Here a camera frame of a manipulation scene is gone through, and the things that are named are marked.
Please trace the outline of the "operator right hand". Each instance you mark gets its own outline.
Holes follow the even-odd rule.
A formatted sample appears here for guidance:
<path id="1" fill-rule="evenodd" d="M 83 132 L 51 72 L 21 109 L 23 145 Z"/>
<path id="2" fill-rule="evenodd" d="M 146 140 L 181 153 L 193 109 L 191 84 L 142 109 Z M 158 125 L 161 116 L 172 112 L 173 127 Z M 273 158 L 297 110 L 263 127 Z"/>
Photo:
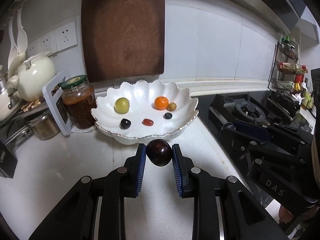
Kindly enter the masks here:
<path id="1" fill-rule="evenodd" d="M 292 214 L 288 209 L 286 209 L 284 206 L 280 206 L 279 208 L 279 221 L 282 223 L 288 223 L 294 218 L 294 214 Z"/>

